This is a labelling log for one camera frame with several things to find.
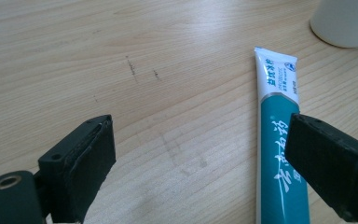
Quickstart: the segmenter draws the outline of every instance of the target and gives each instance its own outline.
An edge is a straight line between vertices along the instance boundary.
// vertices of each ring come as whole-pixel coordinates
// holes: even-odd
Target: dark scratch mark
[[[159,78],[158,73],[156,72],[156,70],[153,70],[153,72],[154,72],[154,74],[155,74],[156,79],[157,79],[158,81],[161,81],[161,79]]]
[[[138,80],[136,79],[136,74],[135,74],[135,66],[133,66],[133,64],[130,62],[129,56],[126,56],[127,58],[127,63],[129,64],[131,73],[133,75],[133,77],[135,78],[136,83],[138,83]]]

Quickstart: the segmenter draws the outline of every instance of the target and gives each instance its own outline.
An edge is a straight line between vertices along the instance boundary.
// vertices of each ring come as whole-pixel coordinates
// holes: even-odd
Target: white cylindrical object
[[[310,27],[323,41],[342,48],[358,47],[358,0],[321,0]]]

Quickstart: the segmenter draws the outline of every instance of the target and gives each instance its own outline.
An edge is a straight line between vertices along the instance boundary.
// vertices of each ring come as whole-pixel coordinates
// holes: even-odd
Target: wood grain surface
[[[255,223],[255,46],[297,56],[301,112],[358,139],[358,49],[312,33],[317,4],[0,0],[0,175],[111,114],[85,223]],[[311,223],[344,222],[309,196]]]

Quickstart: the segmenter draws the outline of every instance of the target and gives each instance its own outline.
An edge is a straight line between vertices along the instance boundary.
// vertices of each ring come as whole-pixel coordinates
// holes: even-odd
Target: teal toothpaste tube
[[[309,224],[307,183],[284,157],[292,113],[299,113],[297,58],[255,48],[258,88],[256,223]]]

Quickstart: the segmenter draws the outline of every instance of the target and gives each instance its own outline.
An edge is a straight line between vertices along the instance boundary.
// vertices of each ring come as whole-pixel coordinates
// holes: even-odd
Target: teal label
[[[261,103],[261,223],[309,224],[307,182],[284,157],[298,105],[277,93]]]

